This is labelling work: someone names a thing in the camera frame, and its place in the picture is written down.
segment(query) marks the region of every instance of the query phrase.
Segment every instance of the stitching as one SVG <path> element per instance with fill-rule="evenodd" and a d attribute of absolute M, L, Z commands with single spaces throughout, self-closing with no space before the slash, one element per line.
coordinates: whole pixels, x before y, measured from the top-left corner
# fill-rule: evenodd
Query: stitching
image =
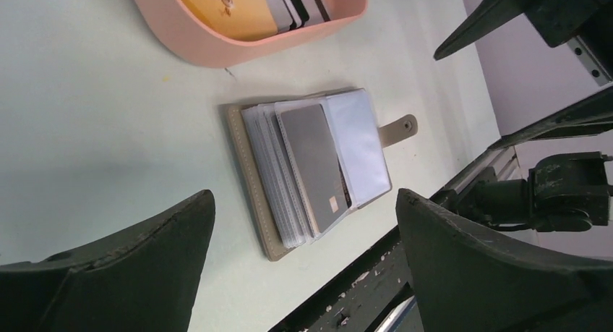
<path fill-rule="evenodd" d="M 236 109 L 236 108 L 232 109 L 231 114 L 230 114 L 230 118 L 231 118 L 231 121 L 232 121 L 232 127 L 234 127 L 234 134 L 235 134 L 235 138 L 236 138 L 236 144 L 239 147 L 239 150 L 241 151 L 241 155 L 243 156 L 243 161 L 247 162 L 247 155 L 245 153 L 245 148 L 244 148 L 244 145 L 243 145 L 243 140 L 242 140 L 241 135 L 239 134 L 239 129 L 236 126 L 236 114 L 238 112 L 239 112 L 238 109 Z M 260 204 L 260 199 L 258 198 L 258 191 L 256 189 L 255 182 L 253 181 L 253 173 L 251 171 L 251 168 L 249 168 L 249 166 L 246 165 L 246 164 L 244 164 L 243 167 L 247 168 L 247 175 L 249 176 L 249 184 L 251 185 L 252 192 L 254 194 L 255 204 L 257 206 L 258 213 L 262 214 L 263 213 L 263 209 L 262 209 L 262 205 Z M 276 257 L 286 255 L 289 252 L 289 250 L 286 250 L 286 251 L 284 251 L 282 253 L 277 253 L 275 251 L 275 249 L 271 246 L 273 241 L 270 238 L 270 232 L 268 231 L 268 224 L 267 224 L 267 222 L 263 221 L 261 218 L 257 218 L 257 220 L 258 220 L 258 224 L 260 226 L 264 226 L 264 233 L 266 235 L 265 241 L 267 240 L 267 246 L 268 246 L 269 251 L 274 256 L 276 256 Z"/>

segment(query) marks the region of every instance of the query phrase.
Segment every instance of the wall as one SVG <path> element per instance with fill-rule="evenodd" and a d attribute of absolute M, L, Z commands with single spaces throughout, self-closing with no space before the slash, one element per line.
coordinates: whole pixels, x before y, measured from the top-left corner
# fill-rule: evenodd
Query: wall
<path fill-rule="evenodd" d="M 472 12 L 481 0 L 464 0 Z M 600 90 L 567 46 L 550 48 L 521 15 L 476 43 L 501 135 L 508 135 Z M 517 148 L 529 168 L 556 153 L 613 154 L 613 132 L 590 138 L 528 142 Z M 613 165 L 607 164 L 609 181 Z M 582 233 L 539 234 L 542 247 L 574 255 L 613 256 L 613 226 Z"/>

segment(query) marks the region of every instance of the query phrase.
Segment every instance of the debris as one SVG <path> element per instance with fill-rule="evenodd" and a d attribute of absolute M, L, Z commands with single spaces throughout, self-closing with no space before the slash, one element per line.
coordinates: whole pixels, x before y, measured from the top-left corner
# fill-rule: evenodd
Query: debris
<path fill-rule="evenodd" d="M 355 281 L 354 281 L 354 282 L 351 284 L 351 287 L 356 287 L 356 285 L 357 285 L 357 284 L 358 284 L 360 281 L 363 281 L 363 280 L 364 280 L 364 279 L 365 279 L 365 278 L 368 276 L 368 274 L 369 274 L 369 273 L 370 273 L 370 271 L 367 271 L 367 272 L 362 273 L 362 275 L 361 275 L 361 276 L 359 276 L 359 277 L 358 277 L 358 278 L 357 278 L 357 279 L 356 279 L 356 280 L 355 280 Z"/>

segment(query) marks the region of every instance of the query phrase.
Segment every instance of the wallet strap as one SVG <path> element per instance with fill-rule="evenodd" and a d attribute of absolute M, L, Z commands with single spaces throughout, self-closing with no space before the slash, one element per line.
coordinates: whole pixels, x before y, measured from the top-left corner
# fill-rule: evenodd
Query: wallet strap
<path fill-rule="evenodd" d="M 379 127 L 379 138 L 381 146 L 384 148 L 390 147 L 396 143 L 413 137 L 417 134 L 417 119 L 413 115 L 405 115 L 398 120 Z"/>

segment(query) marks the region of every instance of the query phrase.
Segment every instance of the pink basket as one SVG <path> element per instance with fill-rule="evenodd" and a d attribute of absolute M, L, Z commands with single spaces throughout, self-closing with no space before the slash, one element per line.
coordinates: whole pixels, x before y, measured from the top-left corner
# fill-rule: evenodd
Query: pink basket
<path fill-rule="evenodd" d="M 331 0 L 335 20 L 303 27 L 260 41 L 236 41 L 200 22 L 182 0 L 135 0 L 158 39 L 182 59 L 203 67 L 226 68 L 327 37 L 366 11 L 368 0 Z"/>

